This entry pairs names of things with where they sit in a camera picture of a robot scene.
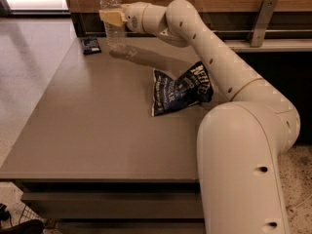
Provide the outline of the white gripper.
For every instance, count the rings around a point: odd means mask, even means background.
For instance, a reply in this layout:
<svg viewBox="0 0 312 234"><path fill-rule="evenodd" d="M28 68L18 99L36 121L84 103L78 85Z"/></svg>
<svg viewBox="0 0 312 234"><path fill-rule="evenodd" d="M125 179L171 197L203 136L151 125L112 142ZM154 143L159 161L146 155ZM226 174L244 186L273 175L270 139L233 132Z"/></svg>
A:
<svg viewBox="0 0 312 234"><path fill-rule="evenodd" d="M136 33L144 33L143 14L148 7L148 3L136 2L132 4L122 4L125 14L120 10L99 10L100 20L114 26L121 27L127 23L127 27Z"/></svg>

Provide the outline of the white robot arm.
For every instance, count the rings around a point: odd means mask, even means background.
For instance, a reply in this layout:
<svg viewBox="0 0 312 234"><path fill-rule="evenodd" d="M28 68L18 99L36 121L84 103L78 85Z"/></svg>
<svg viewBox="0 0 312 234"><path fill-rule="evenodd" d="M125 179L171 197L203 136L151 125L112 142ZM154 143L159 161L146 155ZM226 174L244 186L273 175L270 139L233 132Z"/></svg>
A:
<svg viewBox="0 0 312 234"><path fill-rule="evenodd" d="M291 234L279 154L299 135L293 104L206 27L186 0L103 9L102 21L190 46L226 102L204 117L197 163L206 234Z"/></svg>

